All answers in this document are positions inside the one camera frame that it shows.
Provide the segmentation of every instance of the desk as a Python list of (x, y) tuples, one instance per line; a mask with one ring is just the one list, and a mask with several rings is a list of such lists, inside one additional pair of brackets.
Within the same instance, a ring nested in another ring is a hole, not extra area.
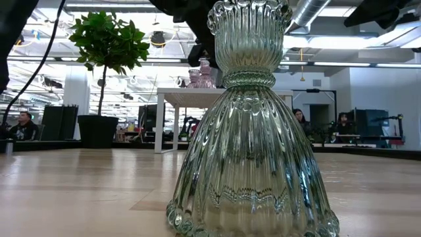
[[(177, 150), (178, 146), (178, 116), (180, 107), (209, 108), (224, 93), (225, 89), (191, 89), (191, 88), (158, 88), (157, 124), (155, 134), (155, 153), (165, 153)], [(293, 91), (276, 90), (285, 104), (292, 109)], [(164, 103), (167, 101), (174, 108), (174, 143), (172, 149), (162, 150), (162, 124), (164, 122)]]
[[(314, 147), (323, 147), (322, 144), (312, 144)], [(355, 147), (354, 144), (324, 144), (324, 147)], [(376, 148), (376, 144), (359, 144), (359, 147)]]

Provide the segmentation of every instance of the glass vase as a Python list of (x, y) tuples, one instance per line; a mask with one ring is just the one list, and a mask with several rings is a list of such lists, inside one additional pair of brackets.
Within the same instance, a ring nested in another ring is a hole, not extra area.
[(197, 88), (197, 81), (200, 77), (200, 70), (190, 69), (189, 70), (190, 83), (187, 85), (187, 88)]
[(227, 90), (189, 146), (170, 225), (193, 237), (338, 237), (310, 143), (270, 88), (291, 18), (284, 0), (219, 1), (209, 13)]
[(214, 81), (211, 78), (211, 64), (207, 60), (200, 62), (200, 78), (197, 82), (197, 88), (216, 88)]

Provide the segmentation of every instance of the plant pot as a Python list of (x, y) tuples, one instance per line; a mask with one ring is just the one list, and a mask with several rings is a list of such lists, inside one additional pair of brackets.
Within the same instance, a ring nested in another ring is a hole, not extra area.
[(118, 118), (98, 115), (78, 116), (83, 148), (111, 148)]

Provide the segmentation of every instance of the black chair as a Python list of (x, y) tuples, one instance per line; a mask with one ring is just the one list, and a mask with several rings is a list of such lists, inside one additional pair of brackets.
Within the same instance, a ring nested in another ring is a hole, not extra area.
[(35, 141), (41, 141), (42, 132), (44, 131), (45, 125), (44, 124), (37, 124), (38, 126), (38, 133), (35, 135)]

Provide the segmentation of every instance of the tree trunk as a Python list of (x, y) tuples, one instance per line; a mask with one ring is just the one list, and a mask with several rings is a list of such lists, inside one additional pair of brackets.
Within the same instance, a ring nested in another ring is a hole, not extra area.
[(101, 84), (101, 97), (99, 97), (99, 104), (98, 104), (98, 115), (101, 116), (101, 109), (103, 106), (103, 99), (104, 99), (104, 88), (105, 88), (105, 75), (107, 74), (107, 66), (104, 65), (104, 72), (103, 72), (103, 83)]

